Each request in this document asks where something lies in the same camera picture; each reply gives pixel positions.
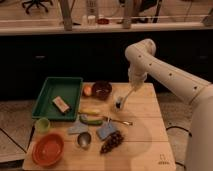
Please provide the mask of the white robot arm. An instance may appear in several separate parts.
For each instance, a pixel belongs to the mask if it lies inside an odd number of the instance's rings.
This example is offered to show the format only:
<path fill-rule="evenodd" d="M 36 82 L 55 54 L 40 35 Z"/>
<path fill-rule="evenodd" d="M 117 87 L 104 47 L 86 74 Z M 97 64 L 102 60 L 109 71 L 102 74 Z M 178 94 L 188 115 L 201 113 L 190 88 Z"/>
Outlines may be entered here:
<path fill-rule="evenodd" d="M 125 49 L 130 63 L 129 82 L 137 90 L 150 75 L 192 107 L 185 168 L 213 171 L 213 83 L 157 59 L 155 52 L 152 39 L 143 39 Z"/>

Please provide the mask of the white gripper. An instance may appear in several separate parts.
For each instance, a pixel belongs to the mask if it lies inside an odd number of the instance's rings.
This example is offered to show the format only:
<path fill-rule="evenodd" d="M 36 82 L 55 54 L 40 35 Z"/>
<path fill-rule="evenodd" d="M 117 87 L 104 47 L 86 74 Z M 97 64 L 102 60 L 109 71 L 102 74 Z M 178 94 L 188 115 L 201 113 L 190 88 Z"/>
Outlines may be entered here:
<path fill-rule="evenodd" d="M 140 89 L 147 78 L 146 73 L 136 74 L 133 72 L 129 72 L 128 76 L 129 76 L 129 83 L 134 91 L 137 91 L 138 89 Z"/>

